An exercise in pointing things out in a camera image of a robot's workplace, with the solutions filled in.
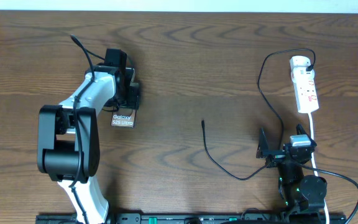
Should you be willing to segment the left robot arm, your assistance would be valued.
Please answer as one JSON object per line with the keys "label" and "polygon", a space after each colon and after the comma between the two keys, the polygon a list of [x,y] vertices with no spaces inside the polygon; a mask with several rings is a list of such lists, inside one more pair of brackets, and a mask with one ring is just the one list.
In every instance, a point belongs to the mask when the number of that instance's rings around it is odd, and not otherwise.
{"label": "left robot arm", "polygon": [[39,111],[37,167],[68,195],[74,223],[110,223],[110,204],[98,183],[101,158],[98,115],[111,114],[111,126],[133,128],[140,85],[134,68],[96,65],[83,83],[57,105]]}

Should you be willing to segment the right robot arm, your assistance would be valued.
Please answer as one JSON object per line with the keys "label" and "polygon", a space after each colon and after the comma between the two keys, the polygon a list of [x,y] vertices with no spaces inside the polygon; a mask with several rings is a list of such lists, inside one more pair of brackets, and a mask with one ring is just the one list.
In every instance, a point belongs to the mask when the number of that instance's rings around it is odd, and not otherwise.
{"label": "right robot arm", "polygon": [[315,147],[315,141],[300,124],[296,126],[296,134],[290,137],[290,142],[281,149],[270,149],[264,130],[259,131],[256,157],[265,159],[267,168],[278,169],[278,191],[287,206],[280,216],[287,223],[293,215],[318,213],[325,206],[326,180],[304,175],[302,168],[311,160]]}

